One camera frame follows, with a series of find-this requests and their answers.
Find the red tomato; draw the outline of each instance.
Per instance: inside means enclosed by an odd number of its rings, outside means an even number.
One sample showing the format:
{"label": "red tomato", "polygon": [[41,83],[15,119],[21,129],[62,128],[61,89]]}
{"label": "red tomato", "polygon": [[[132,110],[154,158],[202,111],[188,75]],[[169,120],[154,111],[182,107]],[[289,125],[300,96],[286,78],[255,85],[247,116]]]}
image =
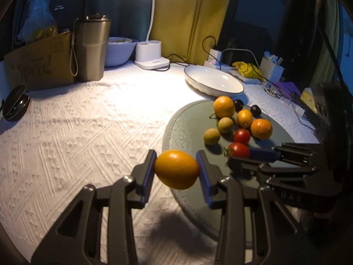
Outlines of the red tomato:
{"label": "red tomato", "polygon": [[250,132],[246,129],[238,129],[234,133],[234,142],[248,144],[250,140]]}
{"label": "red tomato", "polygon": [[247,146],[239,142],[234,142],[228,146],[228,156],[238,158],[249,158],[250,150]]}

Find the textured tablecloth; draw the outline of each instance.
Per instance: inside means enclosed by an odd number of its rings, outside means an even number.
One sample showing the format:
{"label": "textured tablecloth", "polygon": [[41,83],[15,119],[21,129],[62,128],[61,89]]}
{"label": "textured tablecloth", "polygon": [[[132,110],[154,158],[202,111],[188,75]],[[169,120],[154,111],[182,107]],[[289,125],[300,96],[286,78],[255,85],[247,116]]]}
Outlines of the textured tablecloth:
{"label": "textured tablecloth", "polygon": [[[260,86],[246,86],[245,94],[296,142],[316,142],[294,113]],[[180,67],[156,72],[132,63],[106,71],[98,82],[30,96],[20,121],[0,121],[0,222],[28,260],[82,186],[110,185],[143,162],[150,148],[159,154],[172,115],[205,98],[186,84]],[[214,262],[216,243],[188,221],[157,178],[146,208],[133,211],[133,224],[141,265]]]}

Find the green round placemat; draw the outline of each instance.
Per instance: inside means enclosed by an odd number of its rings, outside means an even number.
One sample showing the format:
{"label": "green round placemat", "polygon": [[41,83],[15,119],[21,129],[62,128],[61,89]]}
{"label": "green round placemat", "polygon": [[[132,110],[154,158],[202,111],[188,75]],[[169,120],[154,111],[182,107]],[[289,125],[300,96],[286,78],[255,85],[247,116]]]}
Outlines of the green round placemat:
{"label": "green round placemat", "polygon": [[[223,147],[228,147],[231,144],[230,136],[221,136],[217,146],[208,147],[203,142],[204,132],[214,127],[216,128],[216,120],[210,119],[209,116],[213,113],[213,101],[197,101],[186,105],[169,121],[163,137],[163,150],[179,149],[191,156],[195,157],[197,151],[204,150],[211,164],[217,165],[222,173],[227,176],[230,174],[230,169],[227,167],[227,158],[224,156]],[[253,138],[250,139],[249,145],[252,147],[261,147],[270,149],[273,146],[280,146],[283,142],[294,142],[285,129],[267,115],[262,114],[262,118],[269,119],[273,134],[269,140],[261,140],[255,143]],[[288,164],[280,161],[276,165],[288,166]],[[257,187],[256,179],[250,174],[237,173],[235,176],[240,183],[250,187]],[[221,211],[211,210],[204,201],[201,185],[199,180],[186,190],[174,190],[172,193],[176,201],[181,206],[183,212],[197,227],[204,233],[213,238],[218,239]],[[252,246],[251,220],[250,211],[245,209],[245,234],[246,246]]]}

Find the orange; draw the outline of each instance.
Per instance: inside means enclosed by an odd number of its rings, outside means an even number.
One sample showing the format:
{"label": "orange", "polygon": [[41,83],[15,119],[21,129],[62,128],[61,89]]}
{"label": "orange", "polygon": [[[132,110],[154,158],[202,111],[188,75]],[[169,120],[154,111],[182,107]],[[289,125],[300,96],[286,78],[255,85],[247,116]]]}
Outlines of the orange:
{"label": "orange", "polygon": [[271,137],[273,128],[272,124],[266,119],[255,119],[250,128],[252,136],[259,140],[267,140]]}
{"label": "orange", "polygon": [[154,171],[165,185],[181,190],[195,183],[199,175],[199,166],[187,153],[169,149],[157,157]]}
{"label": "orange", "polygon": [[252,119],[253,116],[250,110],[241,110],[240,112],[238,112],[237,123],[239,127],[242,127],[244,129],[249,128],[251,126]]}
{"label": "orange", "polygon": [[213,110],[219,118],[232,117],[235,113],[234,102],[230,97],[220,96],[214,101]]}

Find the lamp light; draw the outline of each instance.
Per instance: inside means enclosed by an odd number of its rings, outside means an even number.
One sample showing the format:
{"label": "lamp light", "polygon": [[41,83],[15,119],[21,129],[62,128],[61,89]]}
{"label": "lamp light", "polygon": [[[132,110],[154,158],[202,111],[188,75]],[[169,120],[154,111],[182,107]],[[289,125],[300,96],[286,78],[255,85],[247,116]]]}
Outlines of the lamp light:
{"label": "lamp light", "polygon": [[145,42],[136,45],[135,64],[145,70],[155,70],[169,66],[170,61],[162,57],[162,43],[160,41],[150,41],[150,34],[153,26],[156,0],[152,0],[151,21]]}

